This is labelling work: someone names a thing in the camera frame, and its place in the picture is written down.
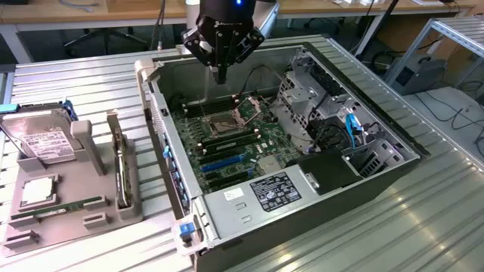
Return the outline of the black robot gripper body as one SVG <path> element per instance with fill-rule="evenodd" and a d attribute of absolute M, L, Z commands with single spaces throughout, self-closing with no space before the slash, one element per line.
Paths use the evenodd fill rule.
<path fill-rule="evenodd" d="M 253 29 L 253 1 L 213 0 L 200 1 L 196 26 L 205 39 L 215 39 L 217 31 L 245 36 Z"/>

